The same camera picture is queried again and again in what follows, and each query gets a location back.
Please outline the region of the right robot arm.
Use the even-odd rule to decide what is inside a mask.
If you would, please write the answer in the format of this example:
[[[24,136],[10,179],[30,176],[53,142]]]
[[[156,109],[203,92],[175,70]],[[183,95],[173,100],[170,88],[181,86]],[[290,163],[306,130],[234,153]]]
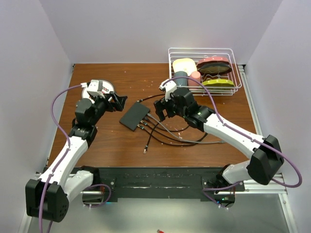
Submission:
[[[166,117],[179,116],[187,124],[202,132],[216,136],[232,145],[247,158],[239,164],[224,166],[209,181],[212,188],[227,191],[237,182],[254,180],[267,185],[284,163],[276,137],[251,133],[216,114],[216,111],[199,105],[186,88],[178,88],[154,102],[155,113],[161,121]]]

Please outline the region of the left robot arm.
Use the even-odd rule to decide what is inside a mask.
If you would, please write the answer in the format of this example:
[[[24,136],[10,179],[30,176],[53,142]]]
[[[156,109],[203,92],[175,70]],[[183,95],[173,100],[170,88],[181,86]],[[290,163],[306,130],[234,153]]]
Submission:
[[[70,173],[94,141],[96,123],[105,112],[121,112],[127,96],[118,96],[114,91],[108,94],[89,91],[88,94],[90,98],[82,98],[76,103],[72,129],[57,158],[39,178],[26,183],[28,216],[61,222],[67,214],[69,203],[83,190],[100,187],[101,179],[96,168],[81,168],[73,177]]]

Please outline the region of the black network switch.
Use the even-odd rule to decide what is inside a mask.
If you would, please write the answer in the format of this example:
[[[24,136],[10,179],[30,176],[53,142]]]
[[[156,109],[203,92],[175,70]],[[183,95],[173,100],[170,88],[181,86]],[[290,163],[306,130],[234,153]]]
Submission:
[[[129,110],[122,116],[119,123],[131,131],[135,131],[137,125],[150,113],[150,108],[135,102]]]

